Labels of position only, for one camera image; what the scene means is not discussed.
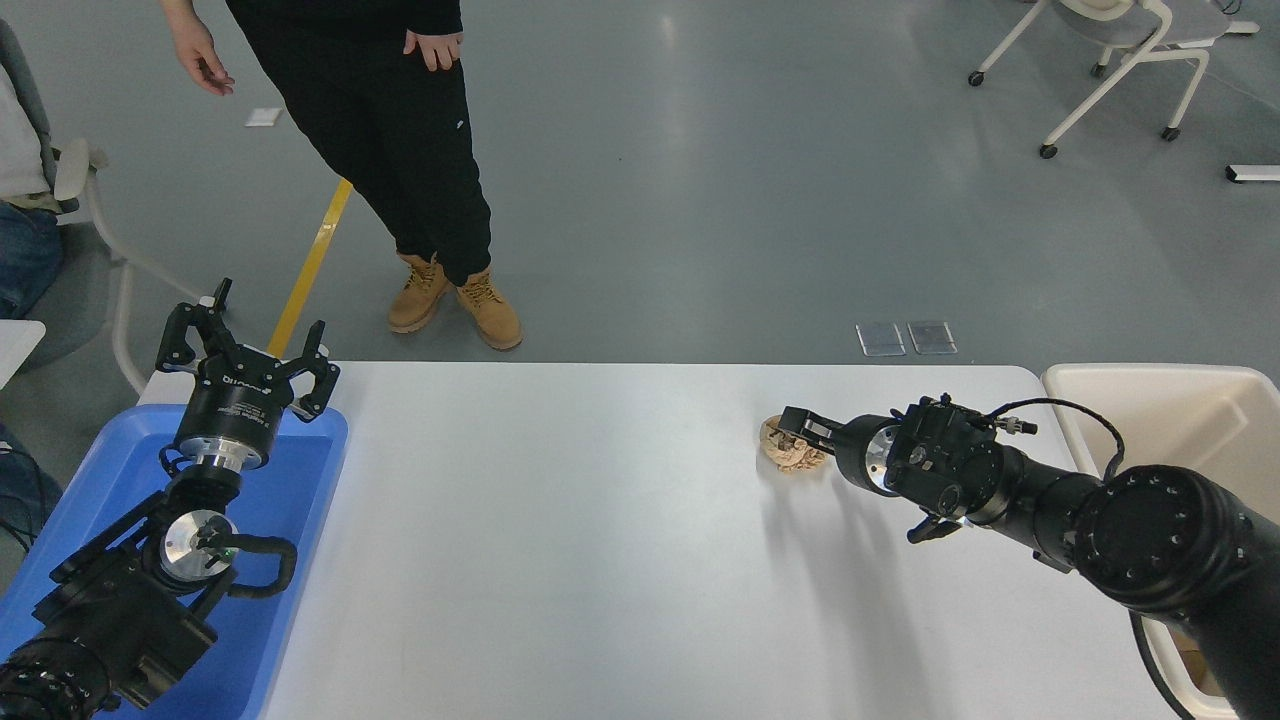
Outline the person's right hand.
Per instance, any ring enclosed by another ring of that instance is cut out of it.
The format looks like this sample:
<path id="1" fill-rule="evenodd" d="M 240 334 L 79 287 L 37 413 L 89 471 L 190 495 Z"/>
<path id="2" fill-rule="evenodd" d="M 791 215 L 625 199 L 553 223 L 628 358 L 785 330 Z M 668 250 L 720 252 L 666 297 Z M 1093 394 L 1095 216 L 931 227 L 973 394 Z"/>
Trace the person's right hand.
<path id="1" fill-rule="evenodd" d="M 233 95 L 236 79 L 223 65 L 212 35 L 192 6 L 165 10 L 175 56 L 191 79 L 205 91 L 225 97 Z"/>

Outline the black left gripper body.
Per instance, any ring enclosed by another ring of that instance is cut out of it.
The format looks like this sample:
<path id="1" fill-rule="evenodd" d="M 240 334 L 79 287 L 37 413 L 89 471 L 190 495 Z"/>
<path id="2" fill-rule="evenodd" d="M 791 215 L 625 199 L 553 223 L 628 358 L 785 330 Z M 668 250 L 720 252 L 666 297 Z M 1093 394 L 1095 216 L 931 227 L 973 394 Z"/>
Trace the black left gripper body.
<path id="1" fill-rule="evenodd" d="M 201 442 L 225 439 L 269 454 L 292 401 L 280 360 L 256 350 L 244 350 L 237 359 L 211 355 L 198 364 L 177 445 L 183 454 L 193 454 Z"/>

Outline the person's left hand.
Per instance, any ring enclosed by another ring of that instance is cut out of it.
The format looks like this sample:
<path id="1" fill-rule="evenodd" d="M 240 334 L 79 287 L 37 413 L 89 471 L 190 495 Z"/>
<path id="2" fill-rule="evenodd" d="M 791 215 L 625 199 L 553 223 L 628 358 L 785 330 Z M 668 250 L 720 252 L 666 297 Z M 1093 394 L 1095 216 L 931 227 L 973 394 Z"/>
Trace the person's left hand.
<path id="1" fill-rule="evenodd" d="M 421 35 L 407 29 L 403 54 L 421 56 L 429 72 L 448 72 L 460 64 L 463 42 L 465 32 Z"/>

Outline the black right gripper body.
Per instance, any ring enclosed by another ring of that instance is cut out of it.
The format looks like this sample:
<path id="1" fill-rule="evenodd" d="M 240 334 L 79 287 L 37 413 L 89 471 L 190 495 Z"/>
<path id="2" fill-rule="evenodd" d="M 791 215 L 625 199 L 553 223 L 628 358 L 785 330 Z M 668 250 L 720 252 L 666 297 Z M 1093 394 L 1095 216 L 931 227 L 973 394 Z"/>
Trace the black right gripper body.
<path id="1" fill-rule="evenodd" d="M 887 418 L 860 415 L 833 432 L 837 469 L 850 483 L 886 495 Z"/>

